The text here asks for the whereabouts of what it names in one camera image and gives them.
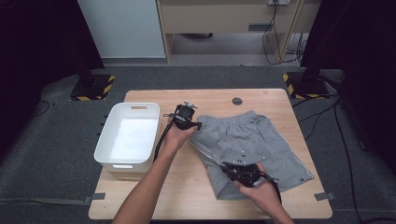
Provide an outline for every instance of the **tabletop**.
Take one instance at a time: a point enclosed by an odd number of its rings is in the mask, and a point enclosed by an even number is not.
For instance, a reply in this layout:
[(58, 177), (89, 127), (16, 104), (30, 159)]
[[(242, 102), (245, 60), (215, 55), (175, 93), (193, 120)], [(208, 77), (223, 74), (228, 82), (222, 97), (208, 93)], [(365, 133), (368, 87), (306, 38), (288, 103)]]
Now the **tabletop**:
[[(233, 103), (238, 99), (241, 105)], [(128, 91), (124, 102), (156, 103), (160, 106), (160, 131), (166, 127), (162, 114), (175, 111), (184, 101), (198, 105), (194, 118), (210, 115), (227, 118), (254, 110), (267, 116), (291, 149), (314, 176), (302, 185), (282, 192), (282, 203), (292, 218), (329, 218), (332, 209), (328, 200), (317, 201), (315, 194), (324, 192), (300, 126), (282, 89), (221, 90), (156, 90)], [(93, 200), (89, 217), (112, 219), (141, 175), (112, 173), (105, 168), (95, 193), (105, 193), (103, 200)], [(153, 215), (153, 219), (265, 219), (269, 218), (251, 200), (217, 200), (205, 166), (188, 142), (179, 150)]]

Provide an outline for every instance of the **white cabinet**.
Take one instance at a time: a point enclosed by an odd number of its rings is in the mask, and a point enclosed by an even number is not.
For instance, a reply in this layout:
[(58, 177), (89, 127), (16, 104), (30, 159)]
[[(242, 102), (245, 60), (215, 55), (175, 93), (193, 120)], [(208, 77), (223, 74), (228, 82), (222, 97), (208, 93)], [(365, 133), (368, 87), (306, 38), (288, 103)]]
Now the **white cabinet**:
[(155, 0), (78, 3), (102, 58), (165, 58)]

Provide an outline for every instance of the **white storage basket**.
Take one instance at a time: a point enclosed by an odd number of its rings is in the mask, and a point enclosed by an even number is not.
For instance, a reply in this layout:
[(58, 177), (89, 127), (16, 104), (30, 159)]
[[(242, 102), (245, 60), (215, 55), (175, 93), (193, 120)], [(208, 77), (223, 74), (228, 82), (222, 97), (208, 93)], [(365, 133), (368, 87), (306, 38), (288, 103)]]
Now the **white storage basket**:
[(160, 107), (154, 103), (113, 106), (94, 158), (110, 172), (145, 173), (153, 162)]

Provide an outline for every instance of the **yellow and black warning tape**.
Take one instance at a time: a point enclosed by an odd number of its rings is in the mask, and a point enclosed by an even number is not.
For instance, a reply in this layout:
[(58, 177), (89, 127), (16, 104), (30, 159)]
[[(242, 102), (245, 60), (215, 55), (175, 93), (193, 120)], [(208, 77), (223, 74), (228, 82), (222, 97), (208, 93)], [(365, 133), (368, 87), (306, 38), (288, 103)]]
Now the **yellow and black warning tape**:
[(325, 98), (328, 98), (326, 96), (322, 96), (319, 94), (297, 94), (294, 91), (293, 85), (290, 82), (288, 74), (283, 75), (283, 80), (286, 83), (286, 87), (288, 88), (289, 95), (290, 95), (291, 99), (312, 99), (312, 98), (313, 99), (325, 99)]
[(103, 90), (103, 93), (101, 95), (97, 96), (77, 96), (77, 97), (72, 97), (70, 98), (71, 101), (90, 101), (90, 100), (104, 100), (106, 99), (108, 93), (110, 92), (111, 86), (113, 85), (114, 79), (116, 76), (110, 76), (107, 81), (107, 85), (105, 89)]

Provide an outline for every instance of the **gray shorts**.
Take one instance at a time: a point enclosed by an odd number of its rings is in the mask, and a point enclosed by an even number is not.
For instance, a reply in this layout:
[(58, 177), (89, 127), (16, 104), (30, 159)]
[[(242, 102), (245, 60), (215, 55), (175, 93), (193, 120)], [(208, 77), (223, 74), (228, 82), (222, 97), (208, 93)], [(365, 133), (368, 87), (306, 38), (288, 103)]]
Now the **gray shorts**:
[(218, 199), (246, 198), (221, 171), (219, 166), (225, 161), (237, 165), (261, 161), (280, 191), (292, 189), (313, 178), (264, 115), (248, 111), (230, 118), (201, 116), (197, 120), (203, 126), (190, 137), (190, 143), (199, 151)]

